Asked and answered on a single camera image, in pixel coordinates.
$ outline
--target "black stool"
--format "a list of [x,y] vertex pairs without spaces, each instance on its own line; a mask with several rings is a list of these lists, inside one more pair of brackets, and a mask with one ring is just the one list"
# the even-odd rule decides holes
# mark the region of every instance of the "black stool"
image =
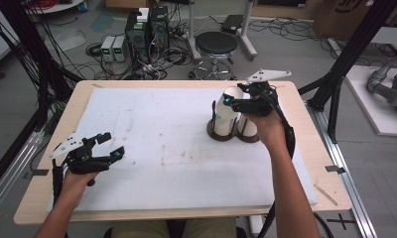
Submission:
[[197,64],[194,76],[199,79],[206,79],[212,75],[222,80],[233,79],[229,66],[220,60],[228,59],[233,63],[230,57],[236,53],[237,46],[236,40],[223,32],[205,32],[198,35],[196,49],[200,54],[207,55],[210,60],[203,60]]

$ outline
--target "cardboard box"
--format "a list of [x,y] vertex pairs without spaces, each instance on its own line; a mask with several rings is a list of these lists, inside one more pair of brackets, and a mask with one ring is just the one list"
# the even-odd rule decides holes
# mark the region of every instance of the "cardboard box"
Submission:
[[285,7],[259,4],[258,0],[254,0],[251,16],[254,17],[270,17],[270,18],[294,18],[294,19],[314,19],[315,14],[307,11],[307,7]]
[[307,0],[305,9],[309,13],[317,13],[322,7],[323,0]]
[[155,0],[105,0],[107,8],[146,8],[153,7]]
[[313,24],[320,38],[349,40],[356,31],[370,6],[365,1],[324,1]]
[[306,0],[258,0],[260,5],[305,7]]

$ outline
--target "power supply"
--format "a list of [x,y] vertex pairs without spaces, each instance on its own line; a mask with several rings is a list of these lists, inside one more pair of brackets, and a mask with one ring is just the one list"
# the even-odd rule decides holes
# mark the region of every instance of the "power supply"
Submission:
[[115,37],[106,37],[105,41],[102,43],[100,50],[102,51],[102,59],[104,61],[114,61],[114,51],[112,46],[114,45]]
[[223,22],[221,30],[225,33],[235,35],[236,30],[241,27],[244,15],[229,15]]
[[118,36],[115,38],[112,49],[114,50],[114,57],[116,61],[125,61],[125,59],[127,59],[128,45],[124,36]]

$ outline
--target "hand-held gripper device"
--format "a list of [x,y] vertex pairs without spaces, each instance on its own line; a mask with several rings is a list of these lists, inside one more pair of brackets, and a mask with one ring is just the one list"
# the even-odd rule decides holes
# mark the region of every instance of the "hand-held gripper device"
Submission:
[[250,94],[249,99],[235,99],[230,95],[223,94],[223,104],[230,106],[234,112],[267,116],[275,110],[282,120],[285,129],[285,138],[288,146],[289,155],[294,156],[295,134],[294,129],[289,125],[282,109],[279,106],[276,88],[271,86],[267,80],[238,83],[237,86],[245,93]]
[[[116,161],[122,159],[125,154],[124,147],[120,147],[109,153],[105,157],[93,157],[92,148],[97,144],[102,144],[111,139],[109,132],[98,134],[91,138],[79,139],[76,133],[71,134],[64,142],[59,144],[50,158],[53,160],[53,190],[54,203],[60,196],[63,187],[64,169],[68,169],[77,175],[85,175],[96,172],[108,171],[109,167]],[[57,166],[56,157],[67,153],[66,158],[60,166]],[[92,179],[87,183],[88,186],[94,185]]]
[[[267,78],[264,76],[260,76],[261,74],[264,74],[262,70],[255,73],[252,77],[249,77],[246,84],[237,84],[237,86],[241,88],[243,92],[250,94],[249,99],[235,99],[230,95],[223,94],[223,104],[229,106],[234,112],[258,116],[267,116],[273,110],[275,110],[282,120],[282,124],[285,130],[286,145],[292,160],[295,151],[294,129],[289,125],[282,109],[280,108],[276,88],[271,86],[267,81],[268,79],[272,79],[273,77]],[[275,202],[273,202],[273,205],[267,214],[258,238],[262,238],[265,236],[271,224],[273,223],[275,216]]]

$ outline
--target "wooden table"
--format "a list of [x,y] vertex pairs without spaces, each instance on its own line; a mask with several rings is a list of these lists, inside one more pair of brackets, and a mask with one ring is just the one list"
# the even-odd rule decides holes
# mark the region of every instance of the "wooden table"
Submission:
[[[72,96],[60,120],[57,129],[46,148],[38,170],[50,170],[52,162],[49,155],[56,145],[73,132],[80,120],[89,96],[96,87],[127,87],[127,88],[225,88],[236,85],[237,81],[82,81]],[[326,166],[332,166],[331,158],[322,142],[318,131],[299,95],[297,88],[290,81],[271,81],[277,87],[289,123],[294,127],[297,144],[311,180],[319,198],[313,211],[348,210],[351,208],[349,196],[344,189],[337,173],[329,173]],[[51,199],[53,189],[52,173],[45,177],[33,177],[32,181],[15,214],[17,224],[39,224],[48,215],[47,204]],[[228,208],[195,208],[175,210],[130,210],[75,212],[71,221],[115,221],[136,219],[191,218],[212,216],[237,216],[267,213],[269,206],[261,207],[228,207]]]

